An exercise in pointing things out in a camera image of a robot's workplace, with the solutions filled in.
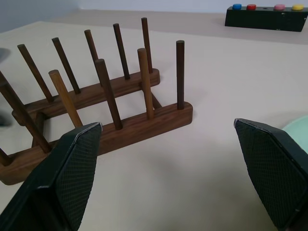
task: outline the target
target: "green object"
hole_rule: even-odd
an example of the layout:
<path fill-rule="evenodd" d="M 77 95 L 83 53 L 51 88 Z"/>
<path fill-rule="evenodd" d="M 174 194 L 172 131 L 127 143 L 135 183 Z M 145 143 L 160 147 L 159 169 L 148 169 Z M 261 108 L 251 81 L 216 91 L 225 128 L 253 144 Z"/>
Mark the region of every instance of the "green object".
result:
<path fill-rule="evenodd" d="M 292 121 L 283 130 L 308 154 L 308 115 Z"/>

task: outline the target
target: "yellow button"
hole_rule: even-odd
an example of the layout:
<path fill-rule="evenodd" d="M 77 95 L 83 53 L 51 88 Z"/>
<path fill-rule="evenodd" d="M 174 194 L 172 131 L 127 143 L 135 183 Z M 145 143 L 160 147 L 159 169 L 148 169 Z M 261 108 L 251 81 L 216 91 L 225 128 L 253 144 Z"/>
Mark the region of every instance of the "yellow button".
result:
<path fill-rule="evenodd" d="M 302 9 L 304 9 L 303 4 L 296 4 L 296 5 L 292 6 L 292 10 L 294 10 L 294 11 L 301 11 Z"/>

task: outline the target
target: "pink button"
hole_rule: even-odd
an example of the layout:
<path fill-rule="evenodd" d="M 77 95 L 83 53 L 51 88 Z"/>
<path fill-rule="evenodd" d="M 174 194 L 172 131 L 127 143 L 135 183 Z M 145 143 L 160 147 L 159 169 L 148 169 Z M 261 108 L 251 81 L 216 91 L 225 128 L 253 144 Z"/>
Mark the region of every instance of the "pink button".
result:
<path fill-rule="evenodd" d="M 284 4 L 277 4 L 274 6 L 274 10 L 276 11 L 283 11 L 285 9 L 285 5 Z"/>

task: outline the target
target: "black box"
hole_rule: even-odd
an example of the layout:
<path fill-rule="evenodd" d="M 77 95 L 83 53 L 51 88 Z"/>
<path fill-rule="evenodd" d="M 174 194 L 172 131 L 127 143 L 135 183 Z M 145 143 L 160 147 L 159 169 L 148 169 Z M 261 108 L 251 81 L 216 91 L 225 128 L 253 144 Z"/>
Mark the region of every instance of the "black box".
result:
<path fill-rule="evenodd" d="M 286 30 L 301 32 L 308 15 L 308 8 L 300 11 L 286 7 L 284 10 L 274 10 L 274 7 L 256 7 L 247 10 L 242 7 L 227 9 L 225 26 L 247 27 L 268 30 Z"/>

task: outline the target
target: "red button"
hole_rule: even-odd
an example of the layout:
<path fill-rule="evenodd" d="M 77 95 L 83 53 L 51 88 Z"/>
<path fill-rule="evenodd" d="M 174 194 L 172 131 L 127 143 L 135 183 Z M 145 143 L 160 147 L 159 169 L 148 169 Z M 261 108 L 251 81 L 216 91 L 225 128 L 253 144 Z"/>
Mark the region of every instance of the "red button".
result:
<path fill-rule="evenodd" d="M 257 7 L 257 5 L 255 5 L 255 4 L 249 4 L 249 5 L 247 5 L 246 9 L 248 11 L 254 11 L 256 9 L 256 7 Z"/>

